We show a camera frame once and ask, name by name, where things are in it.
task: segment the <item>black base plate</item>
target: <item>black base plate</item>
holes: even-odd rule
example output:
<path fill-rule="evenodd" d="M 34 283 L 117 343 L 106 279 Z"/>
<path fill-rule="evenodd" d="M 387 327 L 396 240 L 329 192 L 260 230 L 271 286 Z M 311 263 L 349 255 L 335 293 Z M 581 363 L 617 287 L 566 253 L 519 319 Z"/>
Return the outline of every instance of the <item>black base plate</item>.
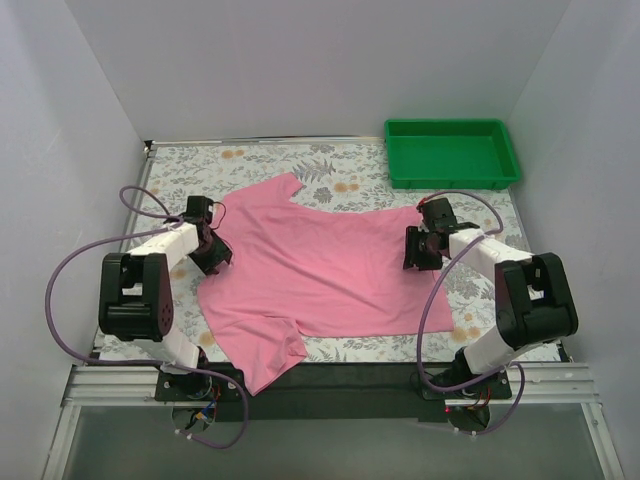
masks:
<path fill-rule="evenodd" d="M 427 363 L 430 374 L 449 367 Z M 244 385 L 242 371 L 230 363 L 209 363 L 209 370 L 222 373 Z M 165 388 L 170 375 L 158 376 L 155 400 L 194 401 L 174 387 Z M 491 398 L 511 398 L 506 374 L 482 383 L 491 388 Z M 228 383 L 220 387 L 216 421 L 242 420 L 242 402 L 237 389 Z M 255 397 L 249 395 L 252 420 L 417 418 L 423 422 L 446 422 L 444 400 L 460 394 L 439 394 L 419 385 L 416 364 L 410 363 L 302 363 L 288 370 Z"/>

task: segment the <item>white wall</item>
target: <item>white wall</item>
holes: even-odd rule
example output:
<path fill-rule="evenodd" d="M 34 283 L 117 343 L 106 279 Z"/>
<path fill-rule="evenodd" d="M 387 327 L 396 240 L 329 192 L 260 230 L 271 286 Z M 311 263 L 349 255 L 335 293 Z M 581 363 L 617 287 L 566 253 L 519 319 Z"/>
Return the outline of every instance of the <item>white wall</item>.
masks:
<path fill-rule="evenodd" d="M 508 122 L 536 251 L 564 261 L 627 478 L 640 478 L 640 1 L 572 0 Z"/>
<path fill-rule="evenodd" d="M 0 122 L 0 477 L 35 479 L 71 365 L 45 326 L 45 284 L 75 246 L 122 231 L 117 188 L 142 144 L 63 0 L 0 0 Z M 85 353 L 105 251 L 63 273 L 54 301 Z"/>
<path fill-rule="evenodd" d="M 67 0 L 144 139 L 506 119 L 568 0 Z"/>

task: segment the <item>t-shirt sleeve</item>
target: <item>t-shirt sleeve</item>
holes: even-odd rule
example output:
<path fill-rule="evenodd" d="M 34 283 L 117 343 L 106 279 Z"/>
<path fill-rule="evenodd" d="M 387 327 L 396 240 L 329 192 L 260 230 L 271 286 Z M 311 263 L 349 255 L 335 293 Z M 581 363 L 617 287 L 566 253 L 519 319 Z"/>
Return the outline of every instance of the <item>t-shirt sleeve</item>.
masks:
<path fill-rule="evenodd" d="M 256 395 L 307 357 L 302 337 L 292 319 L 247 315 L 214 335 L 233 366 L 244 373 L 245 385 L 251 395 Z"/>
<path fill-rule="evenodd" d="M 238 201 L 246 205 L 289 200 L 300 188 L 302 188 L 302 183 L 293 173 L 284 173 L 264 182 L 236 190 L 225 196 L 224 202 Z"/>

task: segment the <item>floral tablecloth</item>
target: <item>floral tablecloth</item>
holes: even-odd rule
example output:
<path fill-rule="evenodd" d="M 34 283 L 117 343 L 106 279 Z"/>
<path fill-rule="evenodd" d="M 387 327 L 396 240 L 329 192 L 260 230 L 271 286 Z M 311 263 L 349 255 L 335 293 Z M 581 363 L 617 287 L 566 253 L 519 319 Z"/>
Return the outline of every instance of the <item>floral tablecloth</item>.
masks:
<path fill-rule="evenodd" d="M 304 184 L 293 201 L 328 212 L 365 212 L 416 205 L 426 193 L 391 188 L 386 150 L 380 143 L 161 147 L 152 162 L 146 187 L 172 213 L 184 210 L 188 195 L 221 200 L 229 192 L 285 172 L 293 172 Z M 479 193 L 504 219 L 505 231 L 498 238 L 512 247 L 526 248 L 509 192 Z M 463 220 L 484 229 L 496 226 L 495 218 L 483 205 L 462 195 L 448 197 L 456 215 Z M 161 213 L 146 198 L 141 208 Z M 134 231 L 158 225 L 157 220 L 138 217 Z M 226 361 L 198 306 L 196 288 L 202 279 L 200 270 L 188 259 L 171 272 L 174 322 L 205 349 L 210 360 Z M 460 347 L 495 324 L 493 287 L 484 277 L 460 265 L 452 270 L 445 287 L 455 329 L 425 335 L 425 361 L 451 361 Z M 425 301 L 428 293 L 424 292 Z M 416 353 L 415 335 L 306 337 L 305 344 L 309 353 L 307 361 L 311 362 L 403 362 L 413 360 Z M 99 334 L 96 346 L 103 359 L 146 357 L 137 347 L 109 335 Z M 560 357 L 555 345 L 545 345 L 528 352 L 524 359 L 557 361 Z"/>

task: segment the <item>wire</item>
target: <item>wire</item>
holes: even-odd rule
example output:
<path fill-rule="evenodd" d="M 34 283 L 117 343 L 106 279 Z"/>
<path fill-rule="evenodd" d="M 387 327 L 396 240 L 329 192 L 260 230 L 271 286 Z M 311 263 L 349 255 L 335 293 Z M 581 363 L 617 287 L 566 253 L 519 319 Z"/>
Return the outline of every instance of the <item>wire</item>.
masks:
<path fill-rule="evenodd" d="M 463 390 L 465 388 L 471 387 L 473 385 L 476 385 L 476 384 L 486 380 L 487 378 L 495 375 L 496 373 L 498 373 L 498 372 L 500 372 L 501 370 L 504 369 L 503 366 L 500 366 L 500 367 L 494 368 L 492 370 L 489 370 L 488 372 L 485 372 L 482 375 L 479 375 L 479 376 L 473 378 L 472 380 L 469 380 L 467 382 L 463 382 L 463 383 L 461 383 L 459 385 L 453 385 L 453 386 L 449 386 L 449 387 L 441 387 L 439 385 L 435 385 L 435 384 L 431 383 L 429 381 L 429 378 L 427 377 L 427 374 L 426 374 L 425 370 L 424 370 L 424 365 L 422 363 L 422 339 L 424 337 L 424 328 L 425 328 L 425 325 L 427 323 L 427 316 L 429 315 L 429 310 L 431 310 L 431 305 L 433 304 L 433 301 L 436 298 L 436 294 L 438 293 L 438 289 L 442 286 L 442 283 L 444 282 L 444 279 L 447 277 L 447 275 L 449 275 L 449 272 L 451 272 L 451 269 L 462 259 L 462 257 L 464 257 L 467 254 L 467 252 L 469 252 L 469 250 L 471 250 L 478 243 L 480 243 L 482 240 L 484 240 L 486 235 L 495 235 L 497 233 L 501 233 L 504 230 L 504 222 L 502 221 L 502 217 L 500 217 L 500 214 L 498 213 L 498 211 L 489 202 L 487 202 L 484 198 L 482 198 L 479 195 L 476 195 L 474 193 L 466 192 L 466 191 L 463 191 L 463 190 L 446 190 L 446 191 L 437 192 L 437 193 L 434 193 L 432 195 L 429 195 L 429 196 L 425 197 L 422 200 L 422 202 L 428 202 L 429 200 L 431 200 L 431 199 L 433 199 L 435 197 L 439 197 L 441 195 L 447 195 L 447 194 L 451 194 L 451 193 L 457 193 L 457 194 L 460 194 L 460 195 L 466 195 L 467 197 L 471 197 L 471 198 L 473 198 L 475 200 L 478 200 L 480 203 L 482 203 L 484 206 L 486 206 L 491 211 L 491 213 L 496 217 L 496 220 L 498 221 L 498 227 L 494 228 L 494 229 L 491 229 L 491 230 L 488 230 L 487 232 L 485 232 L 484 236 L 479 236 L 477 238 L 474 238 L 469 243 L 469 245 L 467 245 L 465 248 L 463 248 L 460 251 L 460 253 L 458 253 L 458 255 L 456 255 L 455 257 L 453 257 L 451 259 L 449 264 L 442 271 L 442 274 L 436 280 L 436 283 L 434 284 L 433 289 L 431 290 L 431 293 L 429 294 L 429 298 L 427 299 L 427 303 L 424 306 L 424 310 L 422 311 L 422 317 L 420 318 L 420 325 L 418 327 L 418 338 L 417 338 L 417 346 L 416 346 L 416 364 L 417 364 L 417 367 L 418 367 L 418 375 L 420 375 L 420 380 L 422 381 L 422 383 L 427 385 L 427 387 L 429 387 L 434 392 L 439 392 L 439 393 L 451 393 L 451 392 L 457 392 L 459 390 Z M 482 432 L 478 432 L 479 435 L 480 434 L 484 435 L 486 433 L 493 432 L 497 428 L 502 426 L 504 424 L 504 422 L 513 414 L 515 409 L 518 407 L 518 404 L 520 403 L 520 399 L 522 398 L 522 392 L 524 391 L 524 383 L 525 383 L 524 369 L 517 362 L 512 362 L 512 365 L 517 366 L 518 369 L 520 370 L 520 377 L 521 377 L 520 391 L 518 392 L 518 395 L 516 396 L 513 404 L 511 405 L 511 407 L 509 408 L 507 413 L 504 415 L 504 417 L 502 417 L 494 426 L 489 427 L 486 430 L 483 430 Z"/>
<path fill-rule="evenodd" d="M 484 408 L 484 407 L 488 406 L 490 401 L 491 401 L 491 388 L 487 387 L 487 399 L 484 401 L 484 403 L 482 405 L 480 405 L 477 408 Z"/>
<path fill-rule="evenodd" d="M 482 392 L 480 392 L 480 395 L 476 399 L 475 403 L 472 403 L 471 405 L 467 405 L 464 408 L 466 408 L 467 410 L 474 410 L 478 406 L 478 404 L 480 403 L 480 400 L 482 400 Z"/>
<path fill-rule="evenodd" d="M 220 225 L 222 225 L 222 220 L 224 220 L 224 217 L 227 216 L 227 206 L 222 202 L 213 202 L 213 204 L 220 205 L 222 208 L 224 208 L 224 211 L 222 212 L 222 217 L 220 217 L 220 220 L 218 220 L 218 225 L 216 225 L 215 227 L 212 227 L 212 230 L 217 230 L 220 228 Z"/>
<path fill-rule="evenodd" d="M 467 409 L 467 410 L 464 411 L 464 413 L 468 418 L 473 420 L 475 423 L 477 423 L 478 425 L 482 425 L 483 429 L 485 429 L 485 428 L 487 428 L 487 426 L 489 426 L 490 418 L 482 418 L 477 410 Z"/>
<path fill-rule="evenodd" d="M 197 410 L 194 410 L 193 412 L 191 412 L 191 418 L 189 418 L 189 423 L 187 423 L 187 425 L 184 427 L 185 430 L 190 430 L 191 428 L 193 428 L 193 426 L 198 421 L 197 415 L 198 415 Z"/>
<path fill-rule="evenodd" d="M 129 190 L 137 190 L 137 191 L 140 191 L 140 192 L 144 193 L 145 195 L 148 195 L 149 197 L 151 197 L 160 206 L 160 208 L 165 212 L 165 214 L 157 214 L 157 213 L 145 212 L 143 210 L 140 210 L 140 209 L 134 207 L 133 205 L 131 205 L 131 203 L 129 203 L 129 201 L 124 196 L 124 194 Z M 161 366 L 164 366 L 165 363 L 160 361 L 160 360 L 100 360 L 100 359 L 91 358 L 91 357 L 89 357 L 87 355 L 83 355 L 81 353 L 78 353 L 75 350 L 73 350 L 71 347 L 69 347 L 64 342 L 64 340 L 62 340 L 62 337 L 60 337 L 60 334 L 58 333 L 58 329 L 56 328 L 55 322 L 54 322 L 54 319 L 53 319 L 53 313 L 52 313 L 52 308 L 51 308 L 51 299 L 53 297 L 53 287 L 54 287 L 54 285 L 56 283 L 56 280 L 60 276 L 60 272 L 62 272 L 64 267 L 66 267 L 67 264 L 69 264 L 69 262 L 71 262 L 71 260 L 76 258 L 78 255 L 86 252 L 87 250 L 91 250 L 92 248 L 99 247 L 101 245 L 106 245 L 108 243 L 113 243 L 113 242 L 121 242 L 123 240 L 130 240 L 132 238 L 140 238 L 140 237 L 146 237 L 146 236 L 149 236 L 149 235 L 157 235 L 159 233 L 164 233 L 164 232 L 168 232 L 170 230 L 173 230 L 173 229 L 181 226 L 184 223 L 184 219 L 182 217 L 171 215 L 169 213 L 169 210 L 167 209 L 167 207 L 158 199 L 158 197 L 156 197 L 153 193 L 151 193 L 150 191 L 148 191 L 145 188 L 138 187 L 138 186 L 135 186 L 135 185 L 127 185 L 127 186 L 122 187 L 120 189 L 119 197 L 120 197 L 120 201 L 129 210 L 137 213 L 138 215 L 143 215 L 143 216 L 151 217 L 151 218 L 164 219 L 164 220 L 171 220 L 172 223 L 168 224 L 168 226 L 165 227 L 165 228 L 159 228 L 157 230 L 149 230 L 149 231 L 140 232 L 140 233 L 131 233 L 131 234 L 128 234 L 128 235 L 118 235 L 118 236 L 115 236 L 115 237 L 109 237 L 109 238 L 105 238 L 103 240 L 98 240 L 98 241 L 89 243 L 87 245 L 84 245 L 83 247 L 80 247 L 77 250 L 74 250 L 73 252 L 71 252 L 69 255 L 67 255 L 60 262 L 60 264 L 53 270 L 53 273 L 51 274 L 51 278 L 49 279 L 49 282 L 47 283 L 47 288 L 45 290 L 45 294 L 44 294 L 44 314 L 45 314 L 45 318 L 47 320 L 47 327 L 49 328 L 49 332 L 51 332 L 51 336 L 53 337 L 54 341 L 58 344 L 58 346 L 67 355 L 75 358 L 76 360 L 80 360 L 80 361 L 82 361 L 84 363 L 87 363 L 89 365 L 161 367 Z M 247 429 L 247 426 L 249 424 L 249 401 L 248 401 L 248 398 L 247 398 L 247 394 L 245 393 L 245 391 L 242 388 L 242 386 L 236 380 L 234 380 L 233 378 L 228 377 L 228 376 L 223 375 L 223 374 L 218 373 L 218 372 L 212 372 L 210 370 L 203 370 L 203 369 L 199 369 L 199 368 L 191 368 L 191 367 L 186 367 L 186 366 L 177 365 L 177 364 L 171 364 L 171 367 L 172 368 L 177 368 L 178 370 L 183 370 L 185 372 L 199 373 L 201 375 L 207 375 L 207 376 L 210 376 L 210 377 L 213 377 L 213 378 L 217 378 L 217 379 L 222 380 L 224 382 L 231 383 L 232 385 L 234 385 L 236 387 L 236 389 L 240 393 L 240 397 L 242 399 L 243 418 L 242 418 L 242 425 L 240 427 L 240 431 L 238 432 L 238 434 L 231 441 L 229 441 L 228 443 L 225 443 L 225 444 L 218 444 L 218 443 L 212 442 L 210 440 L 206 440 L 206 439 L 203 439 L 203 438 L 198 438 L 196 436 L 193 436 L 193 435 L 189 434 L 184 429 L 178 430 L 178 433 L 181 433 L 182 435 L 188 436 L 188 438 L 190 438 L 191 440 L 194 440 L 194 441 L 196 441 L 198 443 L 201 443 L 201 444 L 206 445 L 206 446 L 211 447 L 211 448 L 227 449 L 227 448 L 235 445 L 238 442 L 238 440 L 240 440 L 240 438 L 242 438 L 242 435 L 244 434 L 244 432 Z"/>
<path fill-rule="evenodd" d="M 213 398 L 211 399 L 211 401 L 209 402 L 209 404 L 208 404 L 206 407 L 204 407 L 202 410 L 200 410 L 200 413 L 201 413 L 202 415 L 205 415 L 205 416 L 206 416 L 206 415 L 207 415 L 207 412 L 209 411 L 209 409 L 210 409 L 211 407 L 213 407 L 213 408 L 214 408 L 214 411 L 215 411 L 215 409 L 218 407 L 218 403 L 217 403 L 217 401 L 218 401 L 218 398 L 220 398 L 220 387 L 218 387 L 217 392 L 214 392 L 214 389 L 215 389 L 215 388 L 216 388 L 216 387 L 215 387 L 215 385 L 212 385 L 212 386 L 211 386 L 211 393 L 212 393 L 212 395 L 213 395 Z"/>

